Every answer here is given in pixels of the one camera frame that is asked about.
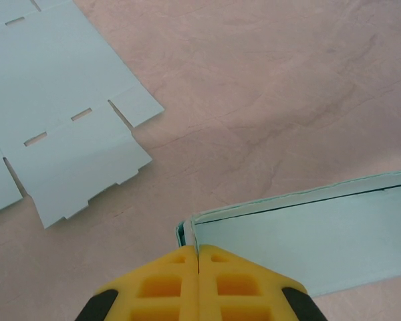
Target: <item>pink marble surface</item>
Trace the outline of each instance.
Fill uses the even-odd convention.
[[[0,321],[73,320],[193,213],[401,169],[401,0],[76,3],[165,107],[133,130],[154,161],[48,230],[0,212]],[[401,321],[401,278],[316,301]]]

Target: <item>partially folded box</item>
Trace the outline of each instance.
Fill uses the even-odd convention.
[[[401,275],[401,171],[233,205],[177,227],[318,296]]]

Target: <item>light blue cardboard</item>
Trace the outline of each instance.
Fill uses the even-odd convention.
[[[133,126],[163,107],[72,1],[38,1],[38,11],[21,0],[3,11],[6,1],[0,1],[0,191],[15,185],[6,157],[47,227],[151,161],[108,101]],[[8,194],[0,208],[16,200]]]
[[[179,243],[219,246],[301,282],[311,296],[401,275],[401,171],[188,222]]]

